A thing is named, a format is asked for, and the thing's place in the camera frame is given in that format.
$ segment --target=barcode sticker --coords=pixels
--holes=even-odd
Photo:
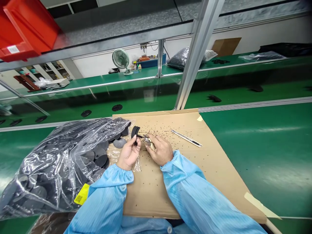
[[[144,102],[153,102],[154,101],[154,90],[143,90]]]
[[[90,185],[84,184],[80,190],[80,192],[77,194],[74,203],[83,205],[84,202],[87,200],[88,192],[89,192]]]
[[[19,53],[19,49],[14,46],[8,46],[7,49],[10,51],[11,54]]]

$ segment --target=red bin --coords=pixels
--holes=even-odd
[[[50,51],[60,31],[40,0],[0,0],[0,59],[25,60]]]

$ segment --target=light blue smock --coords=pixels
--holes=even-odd
[[[167,193],[184,224],[172,228],[162,218],[123,216],[127,184],[132,171],[110,166],[89,188],[88,199],[78,210],[65,234],[266,234],[263,228],[235,206],[206,179],[202,171],[174,151],[172,161],[163,167]]]

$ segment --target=metal pole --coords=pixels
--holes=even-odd
[[[176,100],[176,110],[185,107],[223,4],[224,0],[202,0],[198,18],[193,26],[194,33]]]
[[[14,95],[18,96],[19,98],[22,98],[23,101],[25,101],[26,103],[28,103],[29,105],[33,106],[34,108],[36,108],[38,111],[40,111],[41,113],[43,113],[46,116],[49,116],[50,114],[48,112],[46,112],[45,110],[43,110],[41,107],[39,107],[38,105],[36,105],[35,103],[33,103],[32,101],[28,100],[27,98],[24,98],[23,95],[21,95],[19,92],[17,92],[15,89],[13,89],[11,86],[9,86],[6,82],[4,82],[3,80],[0,80],[0,85],[2,85],[3,87],[5,87],[7,90],[9,90],[10,92],[12,92]]]
[[[164,39],[158,40],[158,55],[157,55],[157,64],[158,64],[158,72],[156,77],[160,78],[162,76],[162,64],[163,64],[163,44]]]

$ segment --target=white fan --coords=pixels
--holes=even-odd
[[[116,67],[119,69],[126,69],[126,71],[123,73],[124,75],[133,74],[133,72],[130,71],[130,68],[128,68],[130,62],[129,56],[123,49],[114,50],[112,59]]]

